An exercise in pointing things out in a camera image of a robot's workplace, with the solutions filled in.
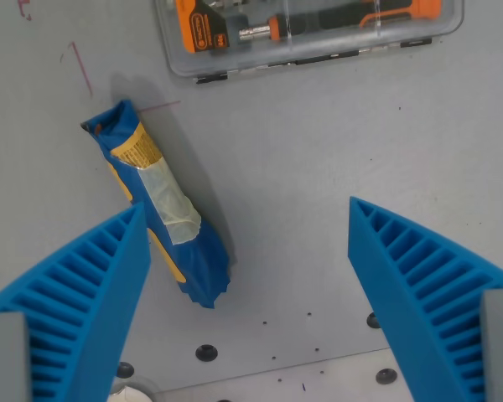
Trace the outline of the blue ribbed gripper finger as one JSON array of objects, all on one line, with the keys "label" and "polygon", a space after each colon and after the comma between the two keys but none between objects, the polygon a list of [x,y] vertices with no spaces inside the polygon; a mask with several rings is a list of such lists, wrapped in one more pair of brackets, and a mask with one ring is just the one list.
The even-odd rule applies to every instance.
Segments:
[{"label": "blue ribbed gripper finger", "polygon": [[503,270],[350,198],[348,257],[416,401],[486,401],[480,304]]},{"label": "blue ribbed gripper finger", "polygon": [[108,399],[151,264],[136,204],[71,241],[0,291],[27,325],[34,401]]}]

